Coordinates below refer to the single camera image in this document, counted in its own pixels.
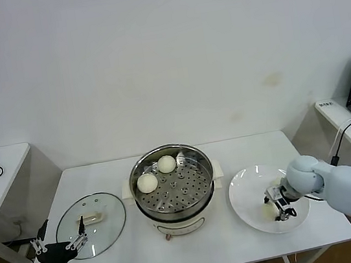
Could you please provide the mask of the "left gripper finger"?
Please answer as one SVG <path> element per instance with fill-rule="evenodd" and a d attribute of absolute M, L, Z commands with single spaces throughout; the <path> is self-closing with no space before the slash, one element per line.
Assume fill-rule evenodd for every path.
<path fill-rule="evenodd" d="M 66 246 L 66 250 L 75 250 L 81 249 L 84 244 L 87 242 L 87 233 L 85 232 L 85 224 L 83 220 L 83 216 L 80 217 L 79 226 L 78 226 L 78 236 L 74 239 L 73 242 L 70 242 L 68 246 Z"/>
<path fill-rule="evenodd" d="M 30 244 L 34 248 L 36 254 L 42 254 L 47 252 L 47 248 L 44 245 L 44 238 L 47 230 L 47 224 L 48 224 L 48 220 L 45 220 L 43 225 L 38 230 L 36 237 L 30 241 Z"/>

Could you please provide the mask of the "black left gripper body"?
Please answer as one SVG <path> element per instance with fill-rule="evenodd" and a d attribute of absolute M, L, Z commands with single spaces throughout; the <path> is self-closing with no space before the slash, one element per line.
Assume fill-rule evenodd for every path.
<path fill-rule="evenodd" d="M 40 263 L 68 263 L 78 255 L 76 248 L 70 246 L 70 242 L 47 244 L 45 249 L 46 252 L 37 255 Z"/>

